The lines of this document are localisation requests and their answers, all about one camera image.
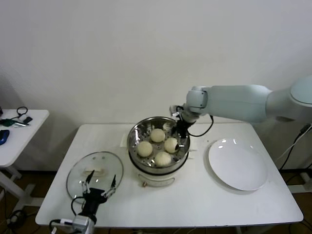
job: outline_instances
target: white wall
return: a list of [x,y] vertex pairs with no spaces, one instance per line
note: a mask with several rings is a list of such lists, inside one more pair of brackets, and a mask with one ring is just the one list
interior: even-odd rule
[[[54,170],[83,123],[168,115],[193,85],[289,86],[312,74],[310,0],[2,0],[0,102],[51,115],[19,158]],[[277,157],[301,125],[257,126]],[[312,151],[305,138],[288,167]]]

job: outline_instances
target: white plate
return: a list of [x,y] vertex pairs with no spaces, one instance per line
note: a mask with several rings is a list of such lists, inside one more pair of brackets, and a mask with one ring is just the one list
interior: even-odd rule
[[215,142],[209,150],[209,162],[223,182],[239,190],[257,190],[268,178],[262,156],[241,140],[230,138]]

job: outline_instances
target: table leg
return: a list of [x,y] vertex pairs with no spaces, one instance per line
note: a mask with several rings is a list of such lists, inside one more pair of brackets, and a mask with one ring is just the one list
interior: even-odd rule
[[24,206],[40,206],[43,202],[43,198],[31,197],[30,194],[33,191],[35,185],[27,185],[25,191],[0,172],[0,185],[8,192],[19,199],[16,204],[15,210],[21,210]]
[[249,227],[243,234],[262,234],[270,230],[274,225]]
[[[5,168],[5,170],[12,175],[10,178],[11,181],[14,181],[16,178],[17,179],[21,178],[21,174],[13,166],[7,167]],[[0,201],[2,200],[3,196],[4,196],[4,191],[1,191]]]
[[17,186],[13,181],[0,172],[0,185],[17,198],[26,197],[27,194],[23,189]]
[[292,194],[312,193],[312,178],[310,178],[307,173],[301,173],[300,176],[304,180],[305,184],[288,185],[288,188],[291,191],[291,193]]
[[240,227],[235,227],[236,234],[242,234]]
[[18,170],[15,169],[15,167],[10,166],[5,168],[6,171],[8,171],[11,175],[15,176],[17,179],[21,178],[21,173],[18,172]]

